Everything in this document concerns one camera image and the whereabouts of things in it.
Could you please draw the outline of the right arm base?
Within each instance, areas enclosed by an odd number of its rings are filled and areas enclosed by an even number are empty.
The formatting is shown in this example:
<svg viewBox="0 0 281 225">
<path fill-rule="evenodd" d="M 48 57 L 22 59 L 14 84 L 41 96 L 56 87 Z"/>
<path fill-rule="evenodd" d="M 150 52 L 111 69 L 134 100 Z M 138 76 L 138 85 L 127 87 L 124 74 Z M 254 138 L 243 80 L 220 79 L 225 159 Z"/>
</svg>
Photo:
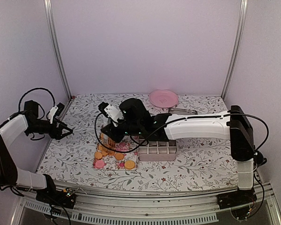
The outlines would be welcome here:
<svg viewBox="0 0 281 225">
<path fill-rule="evenodd" d="M 257 200 L 254 188 L 251 190 L 236 190 L 229 193 L 223 193 L 216 196 L 219 208 L 227 209 L 243 204 L 254 203 Z"/>
</svg>

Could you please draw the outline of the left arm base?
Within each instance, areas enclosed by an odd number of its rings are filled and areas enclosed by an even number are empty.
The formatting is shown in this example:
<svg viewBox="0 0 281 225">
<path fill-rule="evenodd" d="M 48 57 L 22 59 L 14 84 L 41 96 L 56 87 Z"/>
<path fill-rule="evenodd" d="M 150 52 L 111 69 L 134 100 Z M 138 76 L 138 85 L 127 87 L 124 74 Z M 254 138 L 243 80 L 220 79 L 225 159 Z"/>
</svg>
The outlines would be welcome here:
<svg viewBox="0 0 281 225">
<path fill-rule="evenodd" d="M 76 194 L 60 190 L 37 190 L 36 200 L 39 202 L 73 209 L 76 203 Z"/>
</svg>

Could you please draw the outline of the metal tongs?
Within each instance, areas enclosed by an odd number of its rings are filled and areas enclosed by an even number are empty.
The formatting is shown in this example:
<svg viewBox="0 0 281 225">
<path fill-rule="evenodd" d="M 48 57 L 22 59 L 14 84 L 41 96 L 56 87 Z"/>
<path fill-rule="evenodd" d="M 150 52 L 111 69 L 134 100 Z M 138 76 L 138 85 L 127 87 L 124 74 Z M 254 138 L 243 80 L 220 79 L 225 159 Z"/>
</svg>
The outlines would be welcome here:
<svg viewBox="0 0 281 225">
<path fill-rule="evenodd" d="M 102 127 L 105 127 L 108 124 L 109 124 L 109 120 L 106 117 L 103 117 L 103 126 Z M 104 135 L 104 144 L 106 144 L 107 147 L 109 147 L 113 150 L 116 149 L 116 143 L 108 135 Z"/>
</svg>

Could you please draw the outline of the floral cookie tray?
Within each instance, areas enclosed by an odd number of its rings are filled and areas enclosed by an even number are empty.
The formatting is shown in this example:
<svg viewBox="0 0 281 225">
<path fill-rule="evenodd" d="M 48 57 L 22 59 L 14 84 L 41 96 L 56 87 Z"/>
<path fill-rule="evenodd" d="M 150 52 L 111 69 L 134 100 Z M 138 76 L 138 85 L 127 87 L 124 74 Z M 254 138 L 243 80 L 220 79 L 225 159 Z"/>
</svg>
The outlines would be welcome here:
<svg viewBox="0 0 281 225">
<path fill-rule="evenodd" d="M 103 160 L 105 162 L 104 168 L 98 170 L 112 170 L 112 171 L 124 171 L 127 170 L 124 167 L 124 163 L 127 160 L 135 162 L 135 168 L 139 160 L 138 151 L 134 148 L 138 145 L 138 137 L 124 137 L 121 142 L 116 143 L 116 149 L 113 150 L 104 144 L 104 134 L 100 134 L 100 141 L 102 144 L 97 145 L 96 152 L 94 153 L 93 167 L 95 168 L 95 162 L 97 160 Z"/>
</svg>

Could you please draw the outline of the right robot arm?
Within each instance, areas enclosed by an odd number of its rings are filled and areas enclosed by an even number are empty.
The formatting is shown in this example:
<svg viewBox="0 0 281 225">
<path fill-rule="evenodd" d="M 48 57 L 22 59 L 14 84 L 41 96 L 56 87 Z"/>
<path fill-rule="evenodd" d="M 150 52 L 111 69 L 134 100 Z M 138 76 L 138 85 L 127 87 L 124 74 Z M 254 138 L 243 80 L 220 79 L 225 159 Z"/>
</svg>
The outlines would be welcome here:
<svg viewBox="0 0 281 225">
<path fill-rule="evenodd" d="M 213 114 L 179 115 L 161 113 L 151 115 L 137 98 L 123 101 L 118 108 L 102 102 L 98 109 L 108 119 L 101 132 L 119 143 L 126 136 L 138 136 L 146 142 L 168 142 L 183 138 L 217 138 L 230 141 L 232 158 L 237 163 L 238 190 L 233 201 L 243 204 L 251 196 L 254 167 L 266 163 L 259 148 L 254 144 L 253 127 L 241 107 Z"/>
</svg>

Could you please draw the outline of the compartment tin box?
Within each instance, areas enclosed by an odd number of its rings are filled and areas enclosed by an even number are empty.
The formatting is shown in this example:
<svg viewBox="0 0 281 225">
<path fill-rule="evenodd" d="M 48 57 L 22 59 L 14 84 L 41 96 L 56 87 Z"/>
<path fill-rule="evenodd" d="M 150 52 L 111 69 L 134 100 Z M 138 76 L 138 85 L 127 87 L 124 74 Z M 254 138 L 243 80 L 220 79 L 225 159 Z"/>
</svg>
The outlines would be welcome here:
<svg viewBox="0 0 281 225">
<path fill-rule="evenodd" d="M 138 155 L 142 162 L 174 161 L 177 156 L 177 144 L 175 140 L 145 142 L 138 148 Z"/>
</svg>

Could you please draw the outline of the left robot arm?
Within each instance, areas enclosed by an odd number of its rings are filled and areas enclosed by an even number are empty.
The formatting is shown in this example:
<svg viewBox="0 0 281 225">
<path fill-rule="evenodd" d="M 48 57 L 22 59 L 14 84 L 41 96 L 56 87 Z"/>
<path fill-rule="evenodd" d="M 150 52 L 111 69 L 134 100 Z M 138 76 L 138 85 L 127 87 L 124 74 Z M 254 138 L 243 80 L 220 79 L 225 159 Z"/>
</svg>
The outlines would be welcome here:
<svg viewBox="0 0 281 225">
<path fill-rule="evenodd" d="M 41 191 L 49 203 L 57 203 L 60 200 L 60 193 L 50 175 L 36 174 L 17 167 L 8 151 L 21 134 L 32 135 L 31 140 L 37 141 L 36 134 L 61 140 L 73 133 L 67 124 L 58 119 L 65 105 L 57 104 L 54 98 L 52 103 L 49 112 L 43 112 L 43 115 L 39 116 L 39 111 L 44 108 L 34 100 L 23 102 L 21 98 L 17 112 L 0 125 L 0 190 L 19 188 L 25 191 Z"/>
</svg>

